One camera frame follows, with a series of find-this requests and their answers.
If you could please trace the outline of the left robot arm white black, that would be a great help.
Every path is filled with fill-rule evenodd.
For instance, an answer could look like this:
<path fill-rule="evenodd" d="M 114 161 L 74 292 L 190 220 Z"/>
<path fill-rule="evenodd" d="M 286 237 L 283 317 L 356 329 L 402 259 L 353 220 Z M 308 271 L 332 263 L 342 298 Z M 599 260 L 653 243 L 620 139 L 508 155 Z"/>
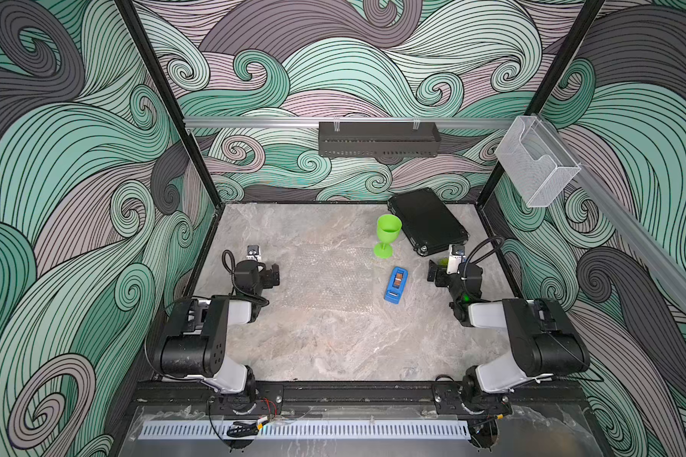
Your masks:
<path fill-rule="evenodd" d="M 230 274 L 231 292 L 177 300 L 154 349 L 144 344 L 143 350 L 163 381 L 198 383 L 218 394 L 242 395 L 254 402 L 253 370 L 227 355 L 227 335 L 232 326 L 255 322 L 270 305 L 263 291 L 280 285 L 280 270 L 277 264 L 262 262 L 258 245 L 249 245 L 240 261 L 226 249 L 222 266 Z"/>

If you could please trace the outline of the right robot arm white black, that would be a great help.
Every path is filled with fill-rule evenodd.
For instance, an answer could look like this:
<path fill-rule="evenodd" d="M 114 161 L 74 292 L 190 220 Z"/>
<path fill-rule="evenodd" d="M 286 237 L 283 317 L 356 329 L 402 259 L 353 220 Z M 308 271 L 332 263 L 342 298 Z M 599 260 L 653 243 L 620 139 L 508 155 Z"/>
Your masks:
<path fill-rule="evenodd" d="M 447 289 L 449 307 L 461 326 L 507 333 L 506 352 L 466 372 L 463 394 L 468 402 L 585 372 L 591 365 L 588 348 L 558 302 L 482 297 L 484 269 L 479 263 L 504 247 L 500 236 L 487 238 L 470 252 L 463 245 L 451 245 L 448 259 L 428 265 L 427 281 Z"/>

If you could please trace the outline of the green plastic wine glass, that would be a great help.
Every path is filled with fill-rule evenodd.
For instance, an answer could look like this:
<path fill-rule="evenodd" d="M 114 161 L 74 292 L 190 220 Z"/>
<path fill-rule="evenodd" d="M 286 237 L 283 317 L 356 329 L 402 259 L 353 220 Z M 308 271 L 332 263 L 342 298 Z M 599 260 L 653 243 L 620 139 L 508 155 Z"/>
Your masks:
<path fill-rule="evenodd" d="M 388 259 L 393 256 L 393 243 L 398 239 L 402 230 L 402 221 L 395 215 L 385 214 L 377 219 L 378 243 L 373 248 L 373 253 L 379 259 Z"/>

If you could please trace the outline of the blue tape dispenser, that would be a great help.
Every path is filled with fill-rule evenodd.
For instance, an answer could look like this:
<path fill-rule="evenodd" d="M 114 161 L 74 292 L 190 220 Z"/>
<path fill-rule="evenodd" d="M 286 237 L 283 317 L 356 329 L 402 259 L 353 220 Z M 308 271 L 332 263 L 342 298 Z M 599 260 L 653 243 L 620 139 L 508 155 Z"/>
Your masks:
<path fill-rule="evenodd" d="M 384 300 L 397 305 L 404 293 L 409 273 L 405 268 L 394 267 L 384 293 Z"/>

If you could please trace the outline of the clear bubble wrap sheet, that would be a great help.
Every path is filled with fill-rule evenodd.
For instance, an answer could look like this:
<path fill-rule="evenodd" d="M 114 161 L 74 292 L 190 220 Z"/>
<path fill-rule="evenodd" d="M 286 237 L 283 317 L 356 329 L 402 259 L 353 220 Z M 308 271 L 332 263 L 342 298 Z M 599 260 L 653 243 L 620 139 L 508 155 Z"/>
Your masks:
<path fill-rule="evenodd" d="M 292 247 L 272 260 L 280 271 L 269 294 L 274 306 L 362 314 L 377 303 L 377 268 L 365 248 Z"/>

